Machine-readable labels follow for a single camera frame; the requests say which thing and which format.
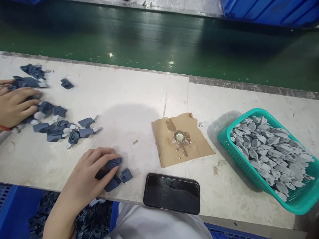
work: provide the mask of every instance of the brown cardboard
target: brown cardboard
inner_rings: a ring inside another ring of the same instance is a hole
[[[162,168],[215,154],[197,127],[197,119],[193,118],[192,113],[158,119],[152,122],[152,129]],[[175,140],[177,132],[185,135],[184,142]]]

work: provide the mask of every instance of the smartphone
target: smartphone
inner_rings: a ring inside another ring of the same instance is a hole
[[[146,176],[144,199],[146,206],[199,214],[199,183],[193,179],[149,173]]]

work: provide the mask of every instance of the green conveyor belt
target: green conveyor belt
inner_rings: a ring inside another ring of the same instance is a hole
[[[319,91],[319,32],[62,0],[0,1],[0,50]]]

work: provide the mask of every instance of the round metal disc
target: round metal disc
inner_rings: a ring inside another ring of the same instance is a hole
[[[183,141],[184,140],[184,135],[182,134],[182,133],[177,133],[177,134],[175,134],[175,139],[176,139],[176,141],[178,141],[178,142],[181,142],[181,141]]]

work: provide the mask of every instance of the white table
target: white table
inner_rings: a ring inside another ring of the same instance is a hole
[[[0,55],[0,79],[27,76],[19,67],[41,64],[50,88],[43,100],[68,109],[67,120],[78,122],[100,115],[103,130],[80,139],[67,150],[67,139],[50,143],[46,135],[27,126],[0,145],[0,182],[46,190],[62,190],[74,166],[90,148],[112,147],[123,157],[120,170],[130,168],[133,179],[101,196],[143,204],[146,175],[164,173],[195,179],[201,187],[201,215],[292,229],[295,216],[273,197],[256,190],[217,140],[221,122],[252,108],[264,108],[319,156],[319,101],[189,83],[189,77],[136,69],[115,69],[59,61]],[[66,90],[60,80],[75,85]],[[216,152],[162,169],[151,122],[163,116],[192,112]]]

